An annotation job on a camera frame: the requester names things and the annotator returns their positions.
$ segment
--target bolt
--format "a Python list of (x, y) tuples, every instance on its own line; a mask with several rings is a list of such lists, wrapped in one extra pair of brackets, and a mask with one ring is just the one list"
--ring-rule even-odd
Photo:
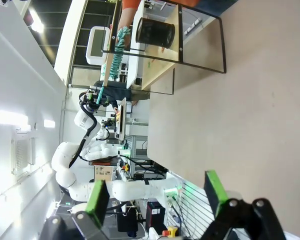
[(83, 219), (83, 218), (84, 218), (84, 215), (83, 215), (82, 213), (80, 213), (80, 214), (78, 214), (78, 215), (76, 216), (76, 218), (77, 218), (77, 219)]
[(256, 205), (257, 205), (259, 208), (261, 208), (261, 207), (263, 207), (263, 206), (265, 205), (265, 203), (264, 203), (264, 201), (259, 200), (259, 201), (256, 202)]
[(231, 200), (231, 201), (229, 202), (229, 205), (230, 205), (230, 207), (235, 207), (235, 206), (238, 205), (238, 201), (237, 201), (237, 200)]

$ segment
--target orange shirt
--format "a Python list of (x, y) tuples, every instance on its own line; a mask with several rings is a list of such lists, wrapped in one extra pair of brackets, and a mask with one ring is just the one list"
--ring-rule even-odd
[[(194, 7), (198, 4), (199, 0), (173, 0), (175, 3), (183, 4), (188, 7)], [(122, 0), (122, 9), (137, 9), (140, 0)]]

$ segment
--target black box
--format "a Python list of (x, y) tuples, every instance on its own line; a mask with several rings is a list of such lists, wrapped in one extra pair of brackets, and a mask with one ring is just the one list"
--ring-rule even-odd
[(163, 230), (167, 230), (164, 225), (166, 209), (157, 201), (148, 201), (146, 203), (145, 229), (154, 228), (161, 235)]

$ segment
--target khaki pants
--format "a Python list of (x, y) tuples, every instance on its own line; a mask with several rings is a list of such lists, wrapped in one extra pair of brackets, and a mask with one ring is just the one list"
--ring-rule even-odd
[(150, 98), (150, 92), (142, 91), (140, 85), (131, 85), (131, 100), (139, 101), (139, 100), (147, 100)]

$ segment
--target black container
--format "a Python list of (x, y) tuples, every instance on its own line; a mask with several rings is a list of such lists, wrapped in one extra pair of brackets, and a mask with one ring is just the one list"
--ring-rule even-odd
[(142, 17), (137, 27), (135, 41), (168, 49), (174, 37), (175, 26), (173, 24)]

